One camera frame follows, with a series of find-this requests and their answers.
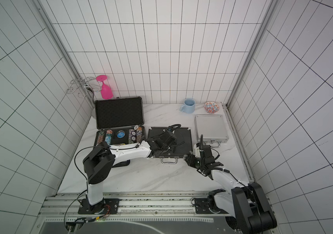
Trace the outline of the silver aluminium poker case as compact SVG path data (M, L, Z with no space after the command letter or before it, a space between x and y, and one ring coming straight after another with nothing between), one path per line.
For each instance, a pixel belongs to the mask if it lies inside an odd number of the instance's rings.
M214 147L219 148L229 140L228 131L222 115L196 115L195 128L197 141L201 141Z

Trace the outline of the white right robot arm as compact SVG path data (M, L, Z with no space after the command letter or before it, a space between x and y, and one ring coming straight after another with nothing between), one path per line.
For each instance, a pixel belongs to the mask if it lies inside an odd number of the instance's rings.
M195 155L190 155L188 166L222 187L210 191L207 198L193 198L191 203L198 214L227 215L227 224L244 234L262 234L277 227L274 212L258 183L245 184L213 156L213 148L197 143Z

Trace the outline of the black poker case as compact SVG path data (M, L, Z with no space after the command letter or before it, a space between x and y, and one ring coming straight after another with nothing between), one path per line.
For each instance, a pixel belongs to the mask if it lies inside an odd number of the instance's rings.
M144 112L141 97L99 100L94 102L94 117L97 133L94 145L106 141L109 146L119 145L124 149L140 148L144 143ZM123 130L124 138L117 138L116 133Z
M185 159L192 155L191 129L172 125L170 127L150 127L146 142L150 145L149 158Z

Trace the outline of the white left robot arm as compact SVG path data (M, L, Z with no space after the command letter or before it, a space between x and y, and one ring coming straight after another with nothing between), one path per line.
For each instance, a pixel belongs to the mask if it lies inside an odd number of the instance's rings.
M172 130L165 130L151 138L141 139L139 143L108 145L104 141L94 146L83 159L87 192L78 213L93 215L104 212L106 202L103 197L103 183L114 165L133 159L160 156L168 151L176 140Z

